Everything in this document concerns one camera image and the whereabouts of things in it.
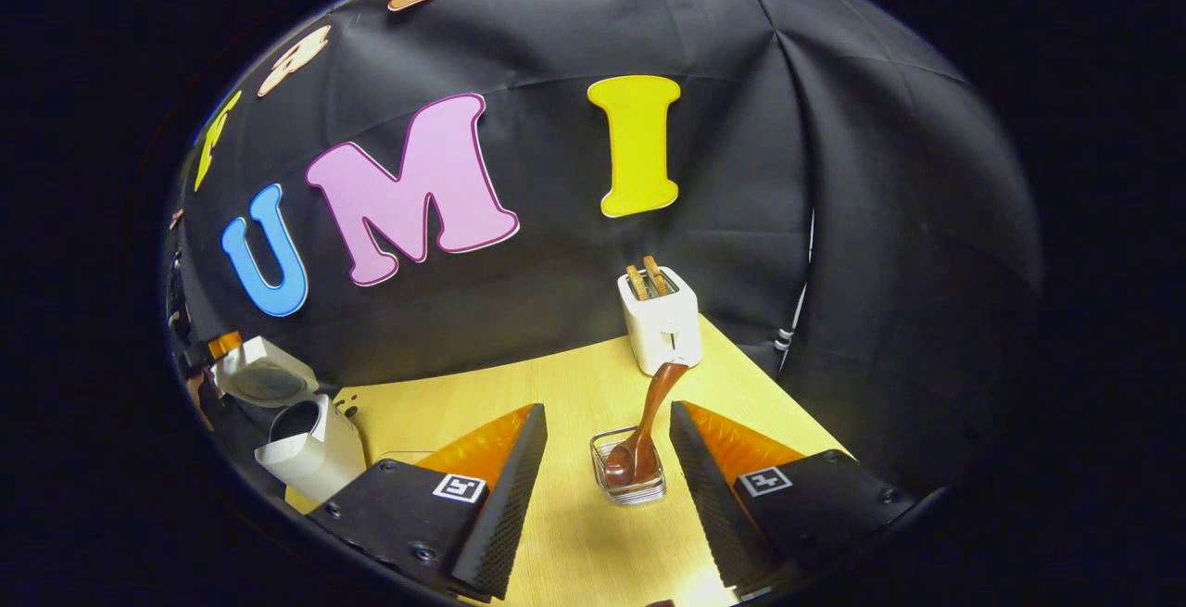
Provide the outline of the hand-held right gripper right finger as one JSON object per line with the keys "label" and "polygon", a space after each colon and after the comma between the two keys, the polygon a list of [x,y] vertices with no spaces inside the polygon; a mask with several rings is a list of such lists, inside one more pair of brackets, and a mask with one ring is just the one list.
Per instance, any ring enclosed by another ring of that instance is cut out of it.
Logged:
{"label": "hand-held right gripper right finger", "polygon": [[690,401],[670,439],[719,574],[738,594],[797,590],[919,517],[920,500],[841,449],[801,454]]}

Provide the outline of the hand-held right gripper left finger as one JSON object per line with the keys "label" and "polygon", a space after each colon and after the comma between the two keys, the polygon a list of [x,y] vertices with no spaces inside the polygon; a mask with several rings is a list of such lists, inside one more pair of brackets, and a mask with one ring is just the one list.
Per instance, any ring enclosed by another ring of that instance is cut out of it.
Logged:
{"label": "hand-held right gripper left finger", "polygon": [[421,464],[380,460],[310,520],[393,575],[504,599],[547,439],[546,408],[522,405]]}

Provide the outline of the wire chopstick holder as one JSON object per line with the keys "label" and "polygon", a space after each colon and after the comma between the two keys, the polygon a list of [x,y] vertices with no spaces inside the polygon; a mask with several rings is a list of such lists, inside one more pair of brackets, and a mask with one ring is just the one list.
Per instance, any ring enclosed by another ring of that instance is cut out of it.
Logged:
{"label": "wire chopstick holder", "polygon": [[637,427],[632,424],[627,426],[627,428],[618,428],[589,437],[589,464],[592,464],[593,475],[597,477],[598,486],[601,488],[601,492],[608,501],[613,501],[613,504],[621,506],[635,506],[645,504],[645,501],[659,500],[667,494],[667,480],[663,462],[653,442],[650,442],[650,447],[655,451],[657,467],[655,477],[624,487],[610,487],[606,481],[605,474],[611,451],[614,451],[621,441],[625,441],[631,434],[635,434],[636,428]]}

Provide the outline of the dark wooden spoon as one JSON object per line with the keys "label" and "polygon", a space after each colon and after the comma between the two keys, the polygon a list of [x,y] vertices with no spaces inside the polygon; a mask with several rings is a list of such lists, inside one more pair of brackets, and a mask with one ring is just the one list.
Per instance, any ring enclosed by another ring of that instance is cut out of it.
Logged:
{"label": "dark wooden spoon", "polygon": [[648,386],[640,423],[606,458],[605,483],[608,488],[629,487],[649,481],[658,474],[658,459],[651,439],[655,417],[687,370],[689,366],[680,362],[662,363],[657,368]]}

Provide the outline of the white rice cooker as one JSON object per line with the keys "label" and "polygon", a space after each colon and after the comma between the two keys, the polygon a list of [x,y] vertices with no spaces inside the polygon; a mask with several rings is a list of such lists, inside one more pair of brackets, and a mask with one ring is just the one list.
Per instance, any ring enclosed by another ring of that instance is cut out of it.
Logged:
{"label": "white rice cooker", "polygon": [[323,504],[366,471],[361,433],[312,368],[256,336],[213,362],[221,390],[248,404],[278,409],[253,456],[272,477]]}

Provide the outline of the white toaster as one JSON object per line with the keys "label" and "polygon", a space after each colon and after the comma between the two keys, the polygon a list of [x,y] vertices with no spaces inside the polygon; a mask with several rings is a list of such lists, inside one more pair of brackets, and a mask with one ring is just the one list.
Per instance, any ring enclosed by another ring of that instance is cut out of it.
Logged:
{"label": "white toaster", "polygon": [[[669,287],[663,298],[638,300],[626,274],[617,281],[636,362],[648,375],[653,375],[662,363],[680,362],[694,368],[702,359],[699,298],[670,268],[659,269]],[[648,270],[639,270],[651,294]]]}

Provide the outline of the black backdrop cloth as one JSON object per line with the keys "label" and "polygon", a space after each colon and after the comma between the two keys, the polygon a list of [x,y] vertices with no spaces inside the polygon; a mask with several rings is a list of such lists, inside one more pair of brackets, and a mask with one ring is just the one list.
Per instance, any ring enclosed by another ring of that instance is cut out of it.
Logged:
{"label": "black backdrop cloth", "polygon": [[624,336],[653,255],[918,490],[984,464],[1042,279],[1007,135],[868,0],[342,0],[243,72],[172,207],[191,337],[340,386]]}

